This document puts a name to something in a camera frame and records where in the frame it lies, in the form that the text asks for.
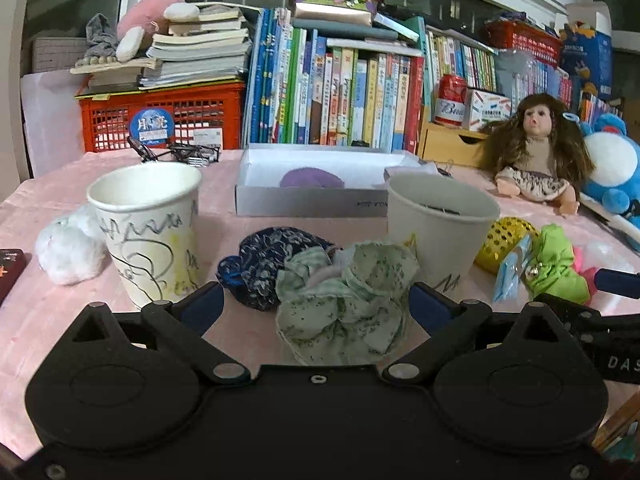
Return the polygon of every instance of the dark red package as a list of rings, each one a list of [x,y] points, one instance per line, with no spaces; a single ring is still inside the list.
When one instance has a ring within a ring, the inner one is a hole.
[[[20,249],[0,249],[0,304],[27,266],[27,257]]]

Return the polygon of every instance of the doll head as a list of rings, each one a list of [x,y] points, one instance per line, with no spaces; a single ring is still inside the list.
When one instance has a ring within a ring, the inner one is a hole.
[[[594,170],[577,123],[565,119],[562,101],[549,94],[533,94],[522,100],[507,121],[482,128],[489,137],[482,144],[482,167],[493,174],[527,156],[527,136],[548,137],[556,163],[556,176],[580,187]]]

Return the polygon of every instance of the blue box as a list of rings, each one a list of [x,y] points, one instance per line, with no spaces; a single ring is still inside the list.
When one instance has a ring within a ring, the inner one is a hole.
[[[560,32],[560,66],[570,76],[579,76],[582,89],[600,99],[611,97],[611,37],[587,25],[565,25]]]

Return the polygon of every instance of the yellow ball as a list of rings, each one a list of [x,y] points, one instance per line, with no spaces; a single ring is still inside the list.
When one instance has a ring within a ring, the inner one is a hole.
[[[534,238],[540,235],[533,225],[522,218],[505,216],[495,221],[476,255],[476,265],[487,272],[498,274],[500,263],[527,234]]]

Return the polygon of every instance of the table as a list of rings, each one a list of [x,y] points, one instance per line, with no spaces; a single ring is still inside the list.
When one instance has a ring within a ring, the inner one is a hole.
[[[337,244],[382,238],[386,219],[238,218],[234,213],[234,184],[241,152],[224,152],[219,163],[204,168],[200,191],[198,236],[201,259],[209,280],[215,280],[218,261],[236,254],[238,242],[261,228],[289,225],[313,232]],[[0,204],[0,247],[33,250],[38,232],[57,216],[67,214],[85,202],[85,190],[95,179],[123,166],[137,164],[131,152],[87,153],[81,160],[35,180],[24,182]],[[453,175],[473,186],[492,192],[493,184],[475,170],[452,168]],[[563,219],[548,206],[522,199],[497,198],[503,215],[528,219],[536,227],[556,222],[571,240],[601,239],[615,246],[637,270],[640,258],[593,220],[576,216]],[[477,298],[489,302],[493,290],[490,275],[473,268],[456,292],[456,300]],[[40,447],[24,408],[28,381],[76,315],[90,301],[104,301],[116,312],[133,311],[114,267],[109,264],[94,280],[75,286],[53,285],[37,261],[30,261],[0,308],[0,442],[22,458]],[[494,307],[517,312],[527,301],[521,291],[517,300]],[[640,310],[632,300],[620,301],[616,312]],[[225,293],[225,309],[205,334],[205,339],[255,374],[260,364],[295,364],[286,345],[274,330],[274,312],[258,312],[236,302]],[[413,321],[394,356],[405,354],[427,339]],[[608,384],[610,411],[617,409],[635,386]]]

